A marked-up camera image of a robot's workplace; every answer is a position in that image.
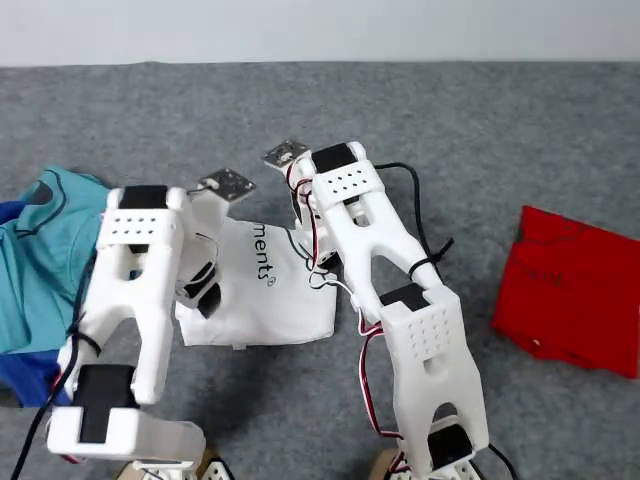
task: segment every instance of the red cloth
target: red cloth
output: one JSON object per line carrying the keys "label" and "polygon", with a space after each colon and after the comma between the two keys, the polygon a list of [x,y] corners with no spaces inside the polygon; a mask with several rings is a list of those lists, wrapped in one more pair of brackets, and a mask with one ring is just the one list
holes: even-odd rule
{"label": "red cloth", "polygon": [[493,326],[537,358],[637,378],[640,242],[523,207]]}

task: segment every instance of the cable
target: cable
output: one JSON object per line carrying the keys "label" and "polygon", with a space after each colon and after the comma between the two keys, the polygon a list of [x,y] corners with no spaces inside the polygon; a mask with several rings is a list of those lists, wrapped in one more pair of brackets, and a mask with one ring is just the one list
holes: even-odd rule
{"label": "cable", "polygon": [[378,423],[378,418],[376,417],[375,408],[373,405],[373,399],[371,398],[371,391],[369,390],[369,382],[367,380],[367,348],[369,346],[369,342],[380,336],[384,335],[382,328],[378,328],[375,331],[371,332],[367,335],[367,338],[362,345],[362,350],[360,351],[360,360],[359,360],[359,380],[360,380],[360,389],[362,390],[362,397],[364,398],[364,404],[367,409],[367,415],[369,416],[369,422],[371,422],[371,426],[373,429],[381,436],[387,438],[395,438],[402,439],[402,435],[399,432],[392,432],[390,430],[382,430],[380,428],[380,424]]}
{"label": "cable", "polygon": [[[418,237],[420,238],[420,244],[427,254],[427,257],[432,258],[433,254],[431,253],[431,248],[429,247],[429,242],[427,241],[427,235],[424,231],[424,225],[422,225],[422,208],[420,206],[420,177],[418,176],[418,172],[416,172],[415,168],[413,168],[411,165],[407,165],[406,163],[402,162],[383,163],[374,166],[376,167],[376,170],[385,170],[387,168],[402,168],[411,174],[411,179],[413,180],[413,213],[416,217]],[[438,276],[442,277],[440,275],[440,271],[438,270],[438,265],[436,265],[437,262],[431,263],[433,264],[433,268],[435,268]]]}
{"label": "cable", "polygon": [[507,470],[509,470],[509,473],[511,474],[511,478],[513,480],[519,480],[520,477],[518,476],[518,472],[516,472],[516,468],[511,463],[511,460],[509,460],[504,453],[498,450],[498,448],[493,443],[489,443],[489,450],[495,453],[496,456],[500,460],[502,460],[502,463],[504,463],[505,466],[507,467]]}
{"label": "cable", "polygon": [[[95,258],[96,258],[96,252],[94,250],[91,256],[89,257],[89,260],[87,260],[87,263],[85,263],[84,268],[82,269],[82,277],[80,278],[80,284],[78,285],[78,290],[76,291],[76,296],[73,301],[73,315],[71,320],[71,327],[69,327],[69,330],[71,331],[73,331],[74,329],[77,329],[77,326],[80,323],[80,320],[82,319],[81,309],[82,309],[82,302],[84,300],[84,291],[86,289],[87,278],[89,277],[89,272],[93,267],[93,262],[95,261]],[[38,411],[34,415],[33,420],[31,421],[31,425],[29,426],[29,430],[27,430],[27,436],[25,437],[24,443],[22,444],[22,450],[20,450],[20,455],[18,456],[18,460],[16,461],[16,464],[13,467],[11,480],[18,480],[18,478],[20,478],[20,473],[24,468],[24,463],[27,460],[27,455],[29,455],[29,450],[31,449],[31,445],[33,444],[33,439],[38,430],[38,426],[40,425],[40,422],[42,422],[42,418],[45,416],[49,408],[51,408],[51,405],[53,404],[55,399],[58,397],[60,392],[62,392],[62,389],[64,388],[64,384],[67,382],[67,380],[71,376],[71,372],[73,371],[73,368],[76,365],[76,361],[78,360],[79,340],[80,339],[77,335],[71,334],[71,356],[69,358],[69,363],[67,364],[67,368],[65,368],[64,372],[62,372],[62,375],[60,376],[56,384],[53,386],[53,389],[51,390],[51,393],[49,394],[49,398],[47,399],[47,401],[44,403],[44,405],[42,405],[38,409]]]}
{"label": "cable", "polygon": [[478,477],[480,478],[480,480],[487,480],[487,477],[485,477],[484,473],[482,473],[482,470],[480,470],[480,468],[478,467],[478,465],[476,464],[476,462],[474,462],[473,460],[469,460],[469,464],[473,467],[473,469],[476,471],[476,475],[478,475]]}
{"label": "cable", "polygon": [[309,202],[309,197],[311,196],[311,192],[307,193],[304,196],[304,201],[307,204],[307,209],[309,210],[309,218],[311,219],[311,233],[312,233],[312,237],[313,237],[313,264],[311,267],[311,271],[316,269],[316,266],[318,265],[318,230],[316,227],[316,219],[315,219],[315,215],[313,213],[313,210],[311,210],[311,203]]}
{"label": "cable", "polygon": [[144,473],[146,473],[147,475],[149,475],[150,477],[155,478],[156,480],[165,480],[164,478],[162,478],[160,475],[158,475],[157,473],[153,473],[151,470],[149,470],[148,468],[143,468],[142,471]]}

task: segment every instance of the white plastic bracket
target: white plastic bracket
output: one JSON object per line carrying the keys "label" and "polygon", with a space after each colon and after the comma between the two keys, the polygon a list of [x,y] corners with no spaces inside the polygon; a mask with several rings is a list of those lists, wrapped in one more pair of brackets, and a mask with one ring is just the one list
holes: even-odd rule
{"label": "white plastic bracket", "polygon": [[[414,478],[434,471],[428,435],[460,424],[472,452],[489,444],[480,373],[467,346],[458,296],[444,285],[423,292],[428,306],[412,312],[398,301],[382,308],[382,327],[394,371],[394,411],[403,439],[398,441]],[[434,421],[436,410],[456,412]]]}

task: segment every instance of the white robotic arm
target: white robotic arm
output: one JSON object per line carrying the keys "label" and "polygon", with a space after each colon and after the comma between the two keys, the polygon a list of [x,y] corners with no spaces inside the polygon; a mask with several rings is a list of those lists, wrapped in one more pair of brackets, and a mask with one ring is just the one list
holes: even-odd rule
{"label": "white robotic arm", "polygon": [[[72,405],[52,413],[50,451],[132,460],[166,478],[195,478],[205,449],[200,428],[154,418],[140,406],[156,403],[164,389],[174,301],[215,305],[216,239],[229,204],[254,188],[224,169],[190,192],[165,186],[110,192],[77,326],[81,341],[74,347],[70,338],[59,355],[64,370],[78,349],[65,383]],[[200,222],[204,216],[208,221]],[[100,349],[126,318],[135,319],[141,338],[136,367],[100,364]]]}
{"label": "white robotic arm", "polygon": [[[369,335],[385,336],[395,375],[394,436],[412,478],[474,478],[468,461],[489,437],[460,300],[404,228],[364,148],[351,142],[311,153],[288,141],[265,161],[286,177],[299,238],[314,265],[337,253],[352,304],[373,325]],[[379,295],[371,283],[374,256],[407,273],[408,284]],[[434,419],[446,404],[455,410]]]}

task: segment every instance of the teal cloth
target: teal cloth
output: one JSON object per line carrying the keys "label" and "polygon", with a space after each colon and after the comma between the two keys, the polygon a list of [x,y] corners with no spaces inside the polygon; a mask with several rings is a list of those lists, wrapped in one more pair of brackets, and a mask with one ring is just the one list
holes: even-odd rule
{"label": "teal cloth", "polygon": [[108,190],[96,178],[51,167],[0,226],[0,353],[60,348]]}

